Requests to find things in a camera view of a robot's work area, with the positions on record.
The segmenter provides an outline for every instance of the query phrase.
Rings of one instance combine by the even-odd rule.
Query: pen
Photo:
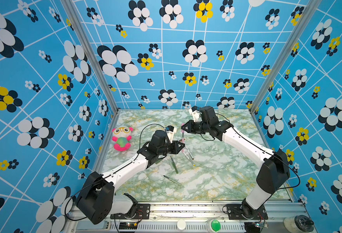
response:
[[[192,160],[190,157],[188,157],[187,154],[186,154],[185,152],[184,152],[184,155],[185,155],[185,156],[187,157],[187,159],[192,163],[192,165],[195,166],[193,160]]]
[[[179,174],[179,172],[177,171],[177,168],[176,168],[176,164],[175,164],[175,162],[173,161],[173,158],[171,157],[171,162],[172,162],[172,166],[173,166],[173,168],[175,169],[175,171],[176,171],[176,174]]]
[[[181,137],[181,142],[184,143],[184,130],[181,130],[182,137]]]
[[[183,186],[182,184],[180,184],[179,182],[177,182],[176,180],[172,179],[172,178],[169,178],[168,176],[164,176],[166,177],[167,179],[169,179],[170,181],[174,182],[175,184],[178,184],[180,186]]]
[[[189,150],[186,146],[185,146],[185,148],[188,150],[188,152],[189,152],[190,157],[192,158],[192,160],[194,160],[193,155],[192,155],[192,153],[190,152],[190,150]]]

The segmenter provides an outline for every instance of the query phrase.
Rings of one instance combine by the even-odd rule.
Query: green button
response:
[[[214,230],[214,231],[220,231],[220,228],[221,228],[220,222],[217,221],[217,220],[212,221],[212,222],[211,222],[211,228],[212,228],[212,230]]]

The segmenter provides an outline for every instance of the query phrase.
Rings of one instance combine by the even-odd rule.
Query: black mounting bracket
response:
[[[133,218],[128,219],[125,216],[125,214],[115,214],[115,219],[128,219],[128,220],[135,220],[137,221],[138,219],[141,219],[141,214],[143,214],[142,219],[149,219],[149,214],[150,214],[150,204],[142,204],[142,203],[138,203],[137,204],[137,210],[141,210],[139,211],[140,216],[138,216],[138,213],[135,213],[135,215],[133,216]],[[110,219],[114,219],[114,214],[110,215]]]
[[[224,212],[228,212],[229,220],[247,220],[244,218],[241,214],[241,204],[227,204],[227,210],[224,210]],[[252,220],[260,220],[260,215],[265,220],[268,219],[267,211],[264,208],[264,205],[258,208],[258,214],[252,219]]]

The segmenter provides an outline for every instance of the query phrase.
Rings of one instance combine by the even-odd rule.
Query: green plush belly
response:
[[[125,137],[120,137],[117,139],[117,143],[119,144],[120,147],[125,147],[127,142],[128,142],[128,140]]]

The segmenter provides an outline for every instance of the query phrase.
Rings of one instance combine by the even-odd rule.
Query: white cap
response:
[[[179,221],[177,221],[177,229],[179,231],[185,230],[186,227],[187,227],[187,223],[185,222],[184,219],[180,219]]]

